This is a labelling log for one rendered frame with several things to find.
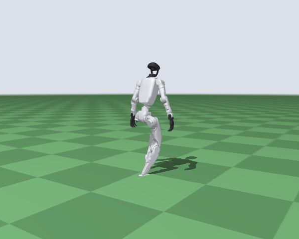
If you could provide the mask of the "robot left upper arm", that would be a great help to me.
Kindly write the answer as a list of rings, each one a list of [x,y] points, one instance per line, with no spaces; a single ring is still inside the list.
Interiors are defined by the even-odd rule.
[[[139,101],[138,95],[139,95],[140,84],[141,84],[141,80],[137,81],[137,86],[135,88],[134,95],[132,97],[132,101],[136,103]]]

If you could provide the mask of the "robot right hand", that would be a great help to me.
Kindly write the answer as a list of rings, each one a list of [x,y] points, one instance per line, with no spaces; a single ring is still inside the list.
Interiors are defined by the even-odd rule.
[[[173,130],[173,126],[174,126],[174,117],[171,118],[171,114],[168,115],[168,119],[170,120],[170,129],[168,131],[172,131]]]

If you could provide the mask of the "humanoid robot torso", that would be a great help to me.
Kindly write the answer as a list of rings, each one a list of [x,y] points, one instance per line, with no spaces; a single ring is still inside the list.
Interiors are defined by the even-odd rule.
[[[155,83],[157,77],[143,78],[139,89],[139,103],[143,104],[141,111],[138,111],[138,121],[146,123],[146,117],[151,116],[149,106],[152,106],[158,94],[158,86]]]

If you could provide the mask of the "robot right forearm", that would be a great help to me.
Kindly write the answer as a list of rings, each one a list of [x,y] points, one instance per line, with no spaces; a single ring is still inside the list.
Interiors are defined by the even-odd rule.
[[[165,107],[165,110],[166,110],[166,113],[167,115],[171,114],[171,118],[174,116],[174,114],[172,113],[172,110],[171,110],[171,107],[170,107],[170,103],[169,103],[169,100],[168,100],[168,97],[165,96],[166,98],[166,103],[164,103],[164,107]]]

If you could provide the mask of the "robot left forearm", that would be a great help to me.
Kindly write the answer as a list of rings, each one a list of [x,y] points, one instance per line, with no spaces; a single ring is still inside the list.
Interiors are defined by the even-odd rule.
[[[131,105],[131,113],[133,113],[133,116],[135,116],[137,111],[137,103],[131,100]]]

